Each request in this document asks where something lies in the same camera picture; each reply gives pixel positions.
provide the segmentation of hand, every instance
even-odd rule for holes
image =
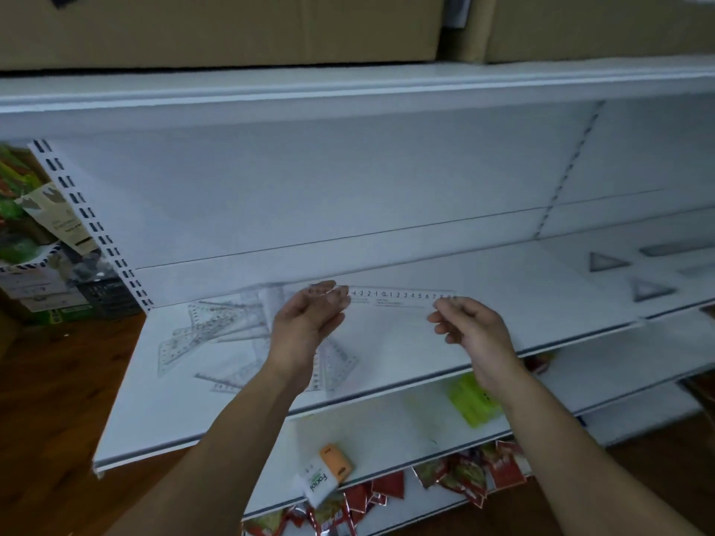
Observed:
[[[325,280],[300,290],[275,315],[266,367],[295,395],[308,387],[315,351],[343,323],[349,304],[347,286]]]
[[[514,377],[525,370],[511,344],[504,320],[494,310],[469,297],[444,297],[427,319],[447,344],[460,344],[469,354],[479,385],[504,404]]]

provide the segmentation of wooden floor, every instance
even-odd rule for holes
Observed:
[[[174,452],[94,477],[90,461],[143,318],[49,327],[0,360],[0,534],[100,535],[171,468]],[[611,450],[706,534],[715,535],[715,448],[697,416]],[[536,482],[415,524],[402,536],[557,535]]]

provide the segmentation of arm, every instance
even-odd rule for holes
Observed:
[[[334,287],[327,281],[306,288],[280,310],[263,368],[107,536],[237,534],[290,405],[308,386],[313,355],[344,320],[347,287]]]
[[[495,311],[466,297],[441,299],[429,321],[469,354],[480,385],[503,406],[514,435],[567,535],[699,535],[621,468],[515,356]]]

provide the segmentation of forearm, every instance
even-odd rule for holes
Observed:
[[[620,467],[526,372],[505,413],[567,535],[698,534]]]
[[[294,395],[264,368],[108,536],[235,536]]]

